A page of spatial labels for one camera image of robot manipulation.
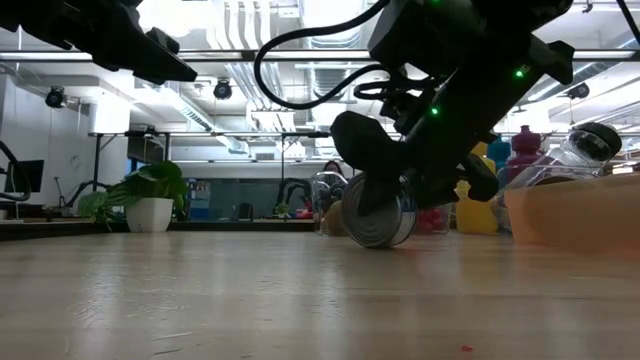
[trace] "desk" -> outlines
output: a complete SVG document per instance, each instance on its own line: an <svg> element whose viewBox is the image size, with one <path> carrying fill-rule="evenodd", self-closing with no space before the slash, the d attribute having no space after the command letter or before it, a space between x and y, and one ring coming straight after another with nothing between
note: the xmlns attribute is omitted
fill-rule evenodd
<svg viewBox="0 0 640 360"><path fill-rule="evenodd" d="M170 232L0 250L11 360L640 357L640 264L510 238L372 251L312 233Z"/></svg>

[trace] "yellow bottle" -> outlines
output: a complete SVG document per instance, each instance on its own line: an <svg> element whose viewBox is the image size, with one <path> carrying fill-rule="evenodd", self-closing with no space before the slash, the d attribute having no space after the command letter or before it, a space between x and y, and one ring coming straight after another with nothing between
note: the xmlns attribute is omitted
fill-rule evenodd
<svg viewBox="0 0 640 360"><path fill-rule="evenodd" d="M496 173L496 163L485 157L487 144L478 143L471 151L480 156L484 163ZM498 232L498 219L491 211L490 202L480 202L469 199L469 183L460 181L456 187L456 193L460 201L456 204L456 223L458 231L472 234L496 234Z"/></svg>

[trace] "ceiling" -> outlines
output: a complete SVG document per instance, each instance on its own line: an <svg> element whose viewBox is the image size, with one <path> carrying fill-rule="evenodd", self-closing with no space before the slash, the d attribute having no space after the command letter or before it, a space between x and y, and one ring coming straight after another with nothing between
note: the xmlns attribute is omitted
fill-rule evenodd
<svg viewBox="0 0 640 360"><path fill-rule="evenodd" d="M332 13L333 6L331 4L344 5L346 0L300 0L303 4L312 4L312 2L318 1L326 4L324 6L326 14L314 13L313 20L316 22L325 21L329 25L336 16L335 12ZM358 1L367 0L349 1L359 6ZM265 40L265 32L261 31L261 26L262 22L266 20L260 18L259 9L266 6L265 4L268 4L270 8L270 16L268 17L270 31L267 31L267 35L272 38L278 34L301 28L305 21L309 21L309 17L303 16L304 13L298 3L297 0L257 0L251 2L244 0L146 0L139 10L142 14L141 25L143 27L152 24L162 28L170 35L173 34L183 50L225 49L223 44L225 41L230 43L232 48L253 49L255 46L252 46L252 43L257 43L260 46ZM569 13L545 25L535 34L544 41L563 40L582 50L620 49L622 45L625 49L640 49L635 41L631 41L629 28L615 1L594 0L592 3L594 4L593 9L588 13L583 13L586 8L585 2L575 1ZM640 20L640 1L627 1L627 4L638 22ZM246 13L250 11L255 11L255 20L251 20L255 21L254 31L247 31L251 22L247 20L249 18L246 17ZM357 43L351 45L352 49L366 48L374 25L375 20L363 25ZM222 42L218 40L221 31L225 38ZM212 36L212 33L218 34L218 37ZM307 43L304 41L293 41L284 44L281 48L300 49L306 47ZM0 51L15 50L55 51L57 49L28 34L14 34L0 30ZM273 126L270 123L272 120L269 120L271 114L254 112L256 106L250 100L251 98L256 99L251 94L245 96L244 93L250 90L246 81L240 81L237 76L234 76L234 73L238 71L250 73L249 64L244 66L242 64L200 62L192 65L199 73L197 81L179 84L174 89L178 90L179 97L191 109L195 109L205 116L215 125L216 129L268 131ZM342 69L354 69L362 64L340 63L332 65L334 68L337 66ZM640 63L613 62L606 63L606 65L600 66L593 63L576 63L574 65L575 72L585 67L581 71L581 76L588 75L585 82L590 87L591 93L586 99L574 100L571 104L568 98L561 96L567 89L554 87L555 83L548 78L543 78L539 85L525 96L529 100L536 96L539 99L534 101L523 99L521 107L514 108L514 111L510 112L496 127L496 130L514 132L519 129L520 125L529 124L537 131L566 131L572 123L601 121L614 125L621 131L638 132L640 130L640 102L635 98L635 94L640 90L640 81L638 81L640 80ZM327 76L326 69L321 69L325 73L321 73L319 70L311 71L309 63L278 63L276 67L277 69L272 69L275 71L273 74L277 75L281 91L291 102L308 101L315 89L313 80L318 80L321 75ZM4 67L0 67L0 71L5 69L7 72L12 72L12 68L15 69L14 64L4 64ZM23 63L20 65L19 75L25 86L36 88L42 92L52 85L65 86L69 95L79 98L81 102L97 102L100 101L101 96L115 96L123 99L131 104L132 124L150 124L158 129L169 131L203 130L188 121L183 112L178 109L179 107L173 105L172 101L168 101L166 97L160 96L157 89L134 81L128 71L113 73L89 63ZM417 72L410 75L421 76ZM358 82L371 81L383 76L384 74L371 73ZM217 100L213 96L213 89L220 78L231 78L233 95L227 100ZM540 89L547 89L547 91L540 95L543 93ZM379 102L353 98L351 89L349 89L339 103L328 104L326 109L322 111L286 113L283 116L287 119L290 116L291 120L287 121L291 122L282 121L278 123L278 126L284 128L272 130L310 130L318 125L329 125L332 121L330 114L344 109L374 117L391 129L392 123L378 115L380 105ZM272 110L282 109L274 106ZM268 139L263 140L265 141L253 141L249 145L275 146L275 143L266 141ZM315 141L300 140L297 143L308 147L318 147L318 143ZM215 139L189 138L179 139L174 142L174 145L223 146Z"/></svg>

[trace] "person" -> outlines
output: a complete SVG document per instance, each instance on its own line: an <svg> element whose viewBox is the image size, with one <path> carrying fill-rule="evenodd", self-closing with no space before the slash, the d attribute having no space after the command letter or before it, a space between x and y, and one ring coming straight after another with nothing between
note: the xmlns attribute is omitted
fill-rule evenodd
<svg viewBox="0 0 640 360"><path fill-rule="evenodd" d="M333 171L344 176L344 174L342 173L342 169L340 168L340 165L333 160L327 161L327 163L324 164L324 168L322 169L322 171Z"/></svg>

